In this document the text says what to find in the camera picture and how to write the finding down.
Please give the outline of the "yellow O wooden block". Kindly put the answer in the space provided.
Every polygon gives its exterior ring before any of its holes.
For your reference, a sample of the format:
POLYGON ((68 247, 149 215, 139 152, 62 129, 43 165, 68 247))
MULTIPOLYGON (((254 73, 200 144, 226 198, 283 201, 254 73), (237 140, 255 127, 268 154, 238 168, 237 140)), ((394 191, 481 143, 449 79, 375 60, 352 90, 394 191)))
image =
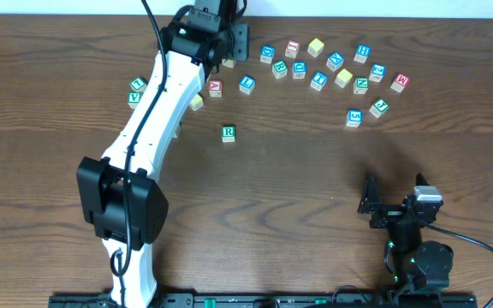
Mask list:
POLYGON ((342 89, 344 89, 352 80, 353 74, 346 68, 343 68, 336 76, 335 83, 342 89))
POLYGON ((236 60, 223 59, 222 65, 227 68, 233 68, 236 64, 236 60))

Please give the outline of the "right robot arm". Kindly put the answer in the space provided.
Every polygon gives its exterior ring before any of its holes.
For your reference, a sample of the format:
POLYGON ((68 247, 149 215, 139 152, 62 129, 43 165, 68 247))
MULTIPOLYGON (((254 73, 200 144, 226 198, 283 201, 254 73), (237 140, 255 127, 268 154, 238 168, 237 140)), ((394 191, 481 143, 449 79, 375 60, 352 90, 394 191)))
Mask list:
POLYGON ((371 216, 371 228, 384 228, 389 239, 384 248, 384 264, 394 275, 389 296, 439 293, 449 286, 454 253, 450 246, 422 240, 421 228, 436 220, 443 196, 421 174, 413 191, 399 204, 385 204, 372 176, 367 176, 358 212, 371 216))

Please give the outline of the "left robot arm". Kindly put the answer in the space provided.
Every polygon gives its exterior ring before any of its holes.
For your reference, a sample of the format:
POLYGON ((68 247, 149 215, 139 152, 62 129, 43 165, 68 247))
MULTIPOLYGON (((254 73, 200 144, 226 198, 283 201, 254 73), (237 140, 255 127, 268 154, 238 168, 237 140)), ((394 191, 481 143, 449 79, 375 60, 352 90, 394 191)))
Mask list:
POLYGON ((157 30, 159 50, 128 123, 100 159, 77 169, 80 202, 110 256, 112 307, 147 307, 157 291, 152 244, 169 203, 158 186, 163 159, 187 106, 224 59, 248 58, 249 27, 172 21, 157 30))

